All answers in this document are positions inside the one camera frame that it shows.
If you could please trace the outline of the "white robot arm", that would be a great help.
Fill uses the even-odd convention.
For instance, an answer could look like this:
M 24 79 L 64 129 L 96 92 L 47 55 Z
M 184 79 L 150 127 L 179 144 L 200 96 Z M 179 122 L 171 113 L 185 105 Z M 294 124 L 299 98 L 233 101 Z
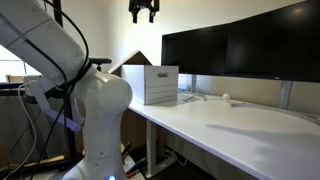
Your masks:
M 62 180 L 127 180 L 120 126 L 132 100 L 130 85 L 97 71 L 36 0 L 0 0 L 0 19 L 1 45 L 85 107 L 84 158 Z

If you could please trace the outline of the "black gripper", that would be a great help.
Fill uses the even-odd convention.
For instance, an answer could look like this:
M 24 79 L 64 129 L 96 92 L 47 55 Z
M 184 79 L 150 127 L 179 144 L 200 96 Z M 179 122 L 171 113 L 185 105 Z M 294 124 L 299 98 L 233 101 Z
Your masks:
M 160 10 L 159 0 L 129 0 L 129 12 L 132 14 L 133 23 L 137 23 L 139 8 L 149 9 L 149 22 L 154 22 L 156 13 Z

